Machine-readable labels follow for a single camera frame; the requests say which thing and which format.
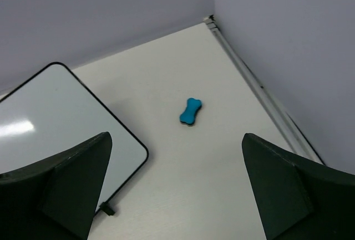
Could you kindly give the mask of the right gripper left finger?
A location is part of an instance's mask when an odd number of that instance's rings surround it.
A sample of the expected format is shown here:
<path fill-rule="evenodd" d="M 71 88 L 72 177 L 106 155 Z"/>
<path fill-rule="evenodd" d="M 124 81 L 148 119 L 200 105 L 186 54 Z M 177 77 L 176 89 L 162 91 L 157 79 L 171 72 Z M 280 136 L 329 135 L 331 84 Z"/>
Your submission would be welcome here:
<path fill-rule="evenodd" d="M 1 239 L 87 239 L 111 150 L 102 132 L 1 174 Z"/>

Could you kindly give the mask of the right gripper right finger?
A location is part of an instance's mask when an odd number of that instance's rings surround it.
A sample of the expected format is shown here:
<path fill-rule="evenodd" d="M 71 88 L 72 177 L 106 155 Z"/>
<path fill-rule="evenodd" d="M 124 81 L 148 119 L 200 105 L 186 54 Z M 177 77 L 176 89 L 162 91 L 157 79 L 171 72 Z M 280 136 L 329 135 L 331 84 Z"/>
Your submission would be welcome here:
<path fill-rule="evenodd" d="M 354 239 L 354 175 L 251 133 L 242 153 L 267 239 Z"/>

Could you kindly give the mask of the white whiteboard black frame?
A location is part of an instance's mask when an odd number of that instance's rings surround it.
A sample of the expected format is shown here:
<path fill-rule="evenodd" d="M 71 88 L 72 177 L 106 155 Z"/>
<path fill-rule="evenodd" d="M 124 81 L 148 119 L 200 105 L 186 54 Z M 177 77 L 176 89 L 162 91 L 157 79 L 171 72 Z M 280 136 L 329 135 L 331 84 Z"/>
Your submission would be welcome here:
<path fill-rule="evenodd" d="M 62 63 L 50 63 L 1 97 L 1 172 L 108 132 L 112 151 L 99 203 L 110 201 L 146 163 L 146 146 Z"/>

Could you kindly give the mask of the blue bone-shaped eraser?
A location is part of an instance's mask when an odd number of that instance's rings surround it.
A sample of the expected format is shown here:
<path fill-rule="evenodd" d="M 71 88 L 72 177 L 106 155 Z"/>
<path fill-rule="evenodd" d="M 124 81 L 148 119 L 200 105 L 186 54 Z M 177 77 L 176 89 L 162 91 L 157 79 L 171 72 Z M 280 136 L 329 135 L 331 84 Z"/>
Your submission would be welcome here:
<path fill-rule="evenodd" d="M 180 122 L 188 126 L 193 126 L 201 108 L 202 101 L 200 99 L 188 98 L 186 101 L 186 108 L 179 116 Z"/>

